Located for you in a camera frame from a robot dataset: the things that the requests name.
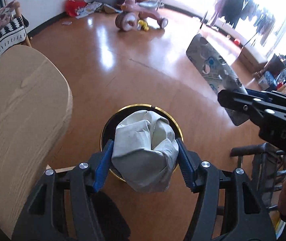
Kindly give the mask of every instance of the gold rim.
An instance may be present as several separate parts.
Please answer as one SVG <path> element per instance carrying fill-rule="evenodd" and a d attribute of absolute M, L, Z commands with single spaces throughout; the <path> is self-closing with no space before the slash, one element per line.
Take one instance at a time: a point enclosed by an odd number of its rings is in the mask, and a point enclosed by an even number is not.
<path fill-rule="evenodd" d="M 126 109 L 126 108 L 131 108 L 131 107 L 136 107 L 136 106 L 149 107 L 149 108 L 152 107 L 152 105 L 150 105 L 150 104 L 132 104 L 132 105 L 128 105 L 128 106 L 125 106 L 125 107 L 119 109 L 116 113 L 119 113 L 120 111 L 122 111 L 122 110 L 124 110 L 124 109 Z M 182 139 L 182 142 L 184 142 L 184 140 L 183 140 L 183 134 L 182 134 L 181 128 L 179 127 L 179 125 L 177 124 L 177 122 L 175 121 L 175 119 L 174 119 L 170 114 L 168 114 L 166 111 L 162 110 L 161 108 L 155 106 L 155 109 L 157 109 L 157 110 L 159 110 L 160 112 L 164 113 L 168 118 L 170 118 L 171 121 L 173 121 L 173 123 L 175 124 L 175 126 L 176 126 L 177 129 L 179 130 L 179 134 L 180 134 L 180 137 L 181 137 L 181 139 Z M 100 141 L 101 151 L 103 150 L 103 149 L 102 149 L 103 131 L 104 131 L 104 128 L 105 128 L 105 126 L 106 126 L 106 124 L 107 124 L 108 122 L 109 122 L 109 120 L 104 124 L 104 127 L 103 127 L 102 132 L 101 132 L 101 141 Z M 173 170 L 173 173 L 177 170 L 177 168 L 178 168 L 178 165 L 176 165 L 175 169 Z M 121 178 L 121 177 L 119 177 L 118 175 L 116 175 L 111 169 L 110 169 L 110 172 L 111 172 L 115 177 L 117 177 L 119 180 L 121 180 L 121 181 L 123 181 L 123 182 L 126 182 L 123 178 Z"/>

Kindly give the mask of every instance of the yellow toy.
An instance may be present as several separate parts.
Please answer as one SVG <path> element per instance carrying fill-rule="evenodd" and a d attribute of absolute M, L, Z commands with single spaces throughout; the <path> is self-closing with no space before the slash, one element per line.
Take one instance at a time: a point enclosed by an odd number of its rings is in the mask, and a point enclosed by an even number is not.
<path fill-rule="evenodd" d="M 144 20 L 139 20 L 138 24 L 141 26 L 141 29 L 146 32 L 150 29 L 147 25 L 147 22 L 145 22 Z"/>

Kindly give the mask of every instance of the trash can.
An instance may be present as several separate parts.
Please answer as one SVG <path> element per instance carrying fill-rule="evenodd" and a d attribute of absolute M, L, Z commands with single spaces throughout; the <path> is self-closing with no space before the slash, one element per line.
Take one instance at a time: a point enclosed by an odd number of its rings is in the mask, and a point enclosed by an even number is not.
<path fill-rule="evenodd" d="M 139 110 L 154 111 L 157 114 L 161 115 L 162 117 L 166 118 L 169 121 L 170 126 L 174 131 L 175 138 L 181 138 L 183 141 L 183 134 L 179 125 L 176 123 L 175 119 L 173 119 L 172 116 L 170 116 L 166 111 L 149 104 L 134 104 L 121 108 L 106 122 L 101 133 L 101 150 L 104 148 L 108 140 L 115 139 L 115 130 L 117 125 L 127 116 Z M 118 170 L 113 166 L 113 164 L 111 164 L 110 166 L 110 171 L 115 177 L 125 182 L 121 173 L 118 172 Z"/>

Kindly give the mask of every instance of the tricycle wheel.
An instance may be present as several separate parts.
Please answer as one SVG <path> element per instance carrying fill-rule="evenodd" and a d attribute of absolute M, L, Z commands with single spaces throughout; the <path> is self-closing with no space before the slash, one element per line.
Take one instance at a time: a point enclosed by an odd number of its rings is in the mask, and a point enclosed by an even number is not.
<path fill-rule="evenodd" d="M 167 26 L 167 24 L 169 23 L 169 20 L 166 18 L 162 18 L 161 20 L 157 21 L 157 23 L 159 24 L 161 29 L 164 29 Z"/>
<path fill-rule="evenodd" d="M 120 23 L 120 18 L 122 18 L 122 13 L 119 13 L 118 15 L 117 15 L 117 17 L 116 17 L 116 19 L 115 19 L 115 25 L 116 25 L 116 27 L 117 28 L 119 28 L 119 29 L 121 29 L 121 27 L 120 27 L 120 25 L 119 25 L 119 23 Z"/>
<path fill-rule="evenodd" d="M 134 29 L 137 26 L 137 16 L 132 12 L 122 12 L 119 15 L 118 27 L 125 32 Z"/>

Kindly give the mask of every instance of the hanging clothes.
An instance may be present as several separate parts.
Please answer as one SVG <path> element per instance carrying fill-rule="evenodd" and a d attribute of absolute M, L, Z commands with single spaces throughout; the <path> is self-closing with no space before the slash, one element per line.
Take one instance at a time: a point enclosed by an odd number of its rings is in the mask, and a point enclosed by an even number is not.
<path fill-rule="evenodd" d="M 271 17 L 269 17 L 264 26 L 262 27 L 261 29 L 261 35 L 262 35 L 262 38 L 261 38 L 261 41 L 260 41 L 260 44 L 262 46 L 265 45 L 266 43 L 266 39 L 268 38 L 268 36 L 270 35 L 270 33 L 272 32 L 273 30 L 273 27 L 274 27 L 274 24 L 275 24 L 275 17 L 274 15 L 272 15 Z"/>
<path fill-rule="evenodd" d="M 222 17 L 222 9 L 224 7 L 224 4 L 227 0 L 216 0 L 215 5 L 214 5 L 214 14 L 211 17 L 211 19 L 208 22 L 208 25 L 213 27 L 216 20 L 220 17 Z"/>
<path fill-rule="evenodd" d="M 261 15 L 262 15 L 262 11 L 259 9 L 259 8 L 257 8 L 256 9 L 256 13 L 255 13 L 255 16 L 256 16 L 256 22 L 254 23 L 254 27 L 257 27 L 258 26 L 258 22 L 259 22 L 259 20 L 260 20 L 260 18 L 261 18 Z"/>
<path fill-rule="evenodd" d="M 263 26 L 264 26 L 264 24 L 265 24 L 266 17 L 267 17 L 266 14 L 262 14 L 261 17 L 260 17 L 260 19 L 259 19 L 259 21 L 257 22 L 257 24 L 256 24 L 256 26 L 257 26 L 256 32 L 257 32 L 257 33 L 260 33 L 260 32 L 261 32 L 261 30 L 262 30 L 262 28 L 263 28 Z"/>
<path fill-rule="evenodd" d="M 253 18 L 252 15 L 254 13 L 255 8 L 256 8 L 256 4 L 254 3 L 254 0 L 248 0 L 248 2 L 245 2 L 245 6 L 241 11 L 240 18 L 242 20 L 246 20 L 246 18 L 249 17 L 249 21 L 252 21 L 252 18 Z"/>
<path fill-rule="evenodd" d="M 256 11 L 257 11 L 258 7 L 259 7 L 259 5 L 255 4 L 254 10 L 249 13 L 248 17 L 249 17 L 250 22 L 252 21 L 253 17 L 256 15 Z"/>
<path fill-rule="evenodd" d="M 240 19 L 243 2 L 244 0 L 227 0 L 222 9 L 222 16 L 234 29 Z"/>

